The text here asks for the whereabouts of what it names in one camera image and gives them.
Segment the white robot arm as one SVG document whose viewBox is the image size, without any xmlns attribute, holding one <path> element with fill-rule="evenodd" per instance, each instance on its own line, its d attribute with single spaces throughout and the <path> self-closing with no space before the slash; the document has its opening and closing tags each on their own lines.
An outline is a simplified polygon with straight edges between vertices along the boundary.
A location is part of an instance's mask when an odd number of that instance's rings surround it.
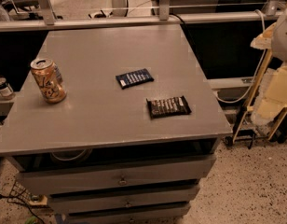
<svg viewBox="0 0 287 224">
<path fill-rule="evenodd" d="M 287 8 L 279 16 L 271 42 L 273 56 L 287 62 Z"/>
</svg>

